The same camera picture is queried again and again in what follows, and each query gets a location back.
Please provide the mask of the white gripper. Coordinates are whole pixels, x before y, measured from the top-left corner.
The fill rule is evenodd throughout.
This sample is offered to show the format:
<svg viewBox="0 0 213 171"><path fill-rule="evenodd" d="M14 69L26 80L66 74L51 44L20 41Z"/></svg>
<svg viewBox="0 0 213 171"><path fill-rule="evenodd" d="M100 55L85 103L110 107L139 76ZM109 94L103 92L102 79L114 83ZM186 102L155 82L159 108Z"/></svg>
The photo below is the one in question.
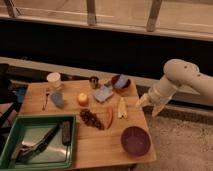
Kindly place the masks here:
<svg viewBox="0 0 213 171"><path fill-rule="evenodd" d="M156 117L176 93L176 85L163 76L149 90L148 94L144 93L136 102L137 107L145 107L151 102L156 105L153 107L152 116Z"/></svg>

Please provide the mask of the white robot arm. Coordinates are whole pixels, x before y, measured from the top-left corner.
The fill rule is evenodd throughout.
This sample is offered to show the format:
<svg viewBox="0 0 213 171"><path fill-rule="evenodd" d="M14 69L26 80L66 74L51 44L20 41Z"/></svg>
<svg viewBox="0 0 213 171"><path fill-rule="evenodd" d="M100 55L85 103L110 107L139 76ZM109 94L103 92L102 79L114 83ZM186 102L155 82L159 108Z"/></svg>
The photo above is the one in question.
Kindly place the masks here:
<svg viewBox="0 0 213 171"><path fill-rule="evenodd" d="M152 116L155 117L183 85L191 87L213 104L213 77L201 73L196 64L171 59L164 64L163 72L163 77L136 102L137 107L152 105Z"/></svg>

